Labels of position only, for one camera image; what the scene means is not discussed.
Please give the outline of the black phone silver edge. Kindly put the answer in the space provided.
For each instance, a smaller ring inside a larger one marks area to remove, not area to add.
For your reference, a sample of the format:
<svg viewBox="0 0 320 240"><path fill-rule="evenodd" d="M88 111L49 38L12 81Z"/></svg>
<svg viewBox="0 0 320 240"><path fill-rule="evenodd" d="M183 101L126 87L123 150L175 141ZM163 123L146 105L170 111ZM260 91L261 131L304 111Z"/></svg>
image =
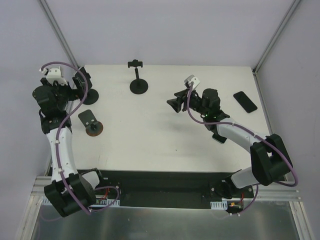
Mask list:
<svg viewBox="0 0 320 240"><path fill-rule="evenodd" d="M86 77L85 76L82 76L84 78L84 81L85 81L85 86L87 84L87 80L86 80ZM88 86L87 84L87 88L90 90L92 88L92 82L90 81L90 86Z"/></svg>

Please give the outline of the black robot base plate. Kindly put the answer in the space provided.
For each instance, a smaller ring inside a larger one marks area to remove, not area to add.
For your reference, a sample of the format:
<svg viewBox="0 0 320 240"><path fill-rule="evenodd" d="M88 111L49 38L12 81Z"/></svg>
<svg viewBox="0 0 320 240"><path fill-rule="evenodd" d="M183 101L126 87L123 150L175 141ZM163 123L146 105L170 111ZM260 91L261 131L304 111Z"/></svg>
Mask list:
<svg viewBox="0 0 320 240"><path fill-rule="evenodd" d="M102 170L100 187L111 186L108 198L122 207L209 209L219 202L228 172Z"/></svg>

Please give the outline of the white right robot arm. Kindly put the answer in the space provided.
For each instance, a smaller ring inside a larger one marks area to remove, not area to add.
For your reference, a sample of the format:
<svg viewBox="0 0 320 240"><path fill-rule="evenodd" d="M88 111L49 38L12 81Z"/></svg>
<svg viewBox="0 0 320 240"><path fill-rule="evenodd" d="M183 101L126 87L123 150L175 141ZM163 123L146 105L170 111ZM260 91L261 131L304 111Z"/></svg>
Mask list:
<svg viewBox="0 0 320 240"><path fill-rule="evenodd" d="M213 132L214 139L220 143L231 140L250 154L251 166L226 179L228 196L237 197L244 187L250 185L280 184L280 178L294 171L282 138L277 134L257 133L237 123L222 111L217 90L207 88L199 96L195 90L187 88L174 96L167 100L167 104L176 113L197 112L202 118L200 124Z"/></svg>

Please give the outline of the black round-base phone stand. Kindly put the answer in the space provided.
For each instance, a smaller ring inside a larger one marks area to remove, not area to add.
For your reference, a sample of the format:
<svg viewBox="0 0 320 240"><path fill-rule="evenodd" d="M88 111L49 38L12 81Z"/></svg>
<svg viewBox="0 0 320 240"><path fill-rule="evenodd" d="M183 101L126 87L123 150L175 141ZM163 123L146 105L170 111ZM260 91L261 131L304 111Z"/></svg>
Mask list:
<svg viewBox="0 0 320 240"><path fill-rule="evenodd" d="M83 104L84 105L92 105L99 99L99 93L97 90L93 89L93 84L91 82L91 76L89 73L84 73L88 84L88 92L87 97L85 98Z"/></svg>

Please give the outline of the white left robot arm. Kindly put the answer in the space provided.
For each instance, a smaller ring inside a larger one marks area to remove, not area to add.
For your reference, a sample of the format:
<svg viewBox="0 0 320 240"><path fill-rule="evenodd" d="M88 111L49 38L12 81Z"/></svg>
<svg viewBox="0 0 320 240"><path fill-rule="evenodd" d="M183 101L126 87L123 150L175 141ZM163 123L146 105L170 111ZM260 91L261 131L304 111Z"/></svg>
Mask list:
<svg viewBox="0 0 320 240"><path fill-rule="evenodd" d="M78 211L89 215L90 206L95 204L96 195L105 191L106 183L96 168L78 172L72 150L71 113L66 107L75 100L91 105L99 94L92 88L91 76L84 67L72 77L75 88L64 78L60 63L51 68L44 66L40 72L44 77L32 96L40 107L41 130L49 141L52 160L51 183L44 187L44 194L63 218Z"/></svg>

